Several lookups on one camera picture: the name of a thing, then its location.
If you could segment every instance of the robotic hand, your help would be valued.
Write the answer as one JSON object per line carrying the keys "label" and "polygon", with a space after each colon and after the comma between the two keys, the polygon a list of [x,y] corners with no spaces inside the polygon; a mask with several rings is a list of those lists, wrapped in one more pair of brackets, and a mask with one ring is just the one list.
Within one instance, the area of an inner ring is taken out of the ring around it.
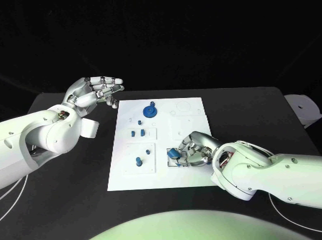
{"label": "robotic hand", "polygon": [[244,141],[221,144],[197,131],[184,139],[178,151],[169,150],[168,156],[182,166],[213,162],[213,182],[246,201],[263,190],[286,203],[322,209],[322,156],[273,155]]}
{"label": "robotic hand", "polygon": [[99,123],[83,116],[99,102],[118,108],[112,94],[123,90],[121,84],[119,78],[83,77],[69,87],[62,104],[0,122],[0,189],[69,152],[79,136],[95,138]]}

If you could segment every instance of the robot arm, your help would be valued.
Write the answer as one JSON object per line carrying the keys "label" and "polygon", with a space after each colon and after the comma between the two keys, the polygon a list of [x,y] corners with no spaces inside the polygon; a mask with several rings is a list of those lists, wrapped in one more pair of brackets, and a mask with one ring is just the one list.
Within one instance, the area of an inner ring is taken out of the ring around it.
{"label": "robot arm", "polygon": [[80,78],[70,86],[62,104],[0,122],[0,189],[67,153],[79,136],[96,136],[99,123],[83,116],[99,102],[118,107],[112,93],[123,90],[121,84],[118,78]]}
{"label": "robot arm", "polygon": [[[210,154],[195,149],[191,142],[201,149],[210,145]],[[237,198],[247,201],[256,191],[263,190],[286,203],[322,209],[322,156],[273,155],[266,149],[243,141],[220,144],[217,139],[198,132],[193,132],[184,139],[180,152],[182,149],[187,150],[187,157],[175,154],[175,149],[169,151],[174,161],[187,165],[197,154],[194,150],[201,151],[201,161],[198,157],[195,162],[210,163],[205,158],[211,158],[211,180]]]}

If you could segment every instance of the black tabletop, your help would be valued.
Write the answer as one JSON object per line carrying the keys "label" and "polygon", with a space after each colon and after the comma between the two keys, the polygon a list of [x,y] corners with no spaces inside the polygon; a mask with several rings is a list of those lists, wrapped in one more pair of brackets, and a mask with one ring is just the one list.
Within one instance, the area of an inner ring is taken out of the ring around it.
{"label": "black tabletop", "polygon": [[[63,96],[62,93],[40,94],[30,112],[59,104]],[[119,100],[201,97],[211,134],[223,142],[243,140],[273,153],[319,155],[276,88],[125,91],[115,93],[115,97]],[[237,199],[216,186],[106,191],[116,115],[116,109],[99,104],[86,116],[100,123],[96,138],[80,137],[75,149],[30,174],[18,203],[0,222],[0,239],[85,240],[141,216],[188,209],[236,212],[322,239],[322,233],[295,226],[277,215],[263,191],[257,191],[250,201]],[[0,202],[0,217],[21,186]],[[322,230],[322,209],[273,199],[289,219]]]}

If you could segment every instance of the blue object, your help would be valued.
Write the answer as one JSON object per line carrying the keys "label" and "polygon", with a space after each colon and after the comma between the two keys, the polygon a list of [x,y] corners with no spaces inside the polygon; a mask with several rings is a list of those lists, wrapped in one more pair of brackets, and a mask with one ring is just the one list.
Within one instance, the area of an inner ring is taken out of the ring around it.
{"label": "blue object", "polygon": [[168,152],[168,157],[171,159],[180,159],[181,158],[180,152],[175,149],[171,149]]}
{"label": "blue object", "polygon": [[136,157],[136,166],[141,166],[142,165],[142,161],[141,161],[141,158]]}
{"label": "blue object", "polygon": [[155,103],[151,102],[149,106],[146,106],[142,110],[142,114],[146,118],[152,118],[157,115],[157,108],[155,108]]}

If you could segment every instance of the black table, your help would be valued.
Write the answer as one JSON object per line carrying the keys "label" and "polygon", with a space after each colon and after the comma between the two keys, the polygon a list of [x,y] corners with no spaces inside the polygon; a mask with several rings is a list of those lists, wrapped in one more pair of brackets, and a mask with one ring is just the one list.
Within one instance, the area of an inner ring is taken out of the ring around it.
{"label": "black table", "polygon": [[[211,133],[223,142],[244,140],[273,153],[319,155],[276,88],[125,91],[115,97],[119,100],[201,97]],[[62,93],[40,94],[30,112],[46,110],[62,99]],[[0,222],[0,239],[89,239],[141,216],[188,209],[236,212],[322,239],[322,233],[295,226],[277,215],[262,191],[250,201],[237,199],[216,186],[108,192],[116,115],[115,109],[99,104],[87,115],[100,123],[96,138],[80,138],[75,149],[30,174],[20,201]],[[0,217],[21,186],[0,202]],[[293,221],[322,230],[322,210],[273,199]]]}

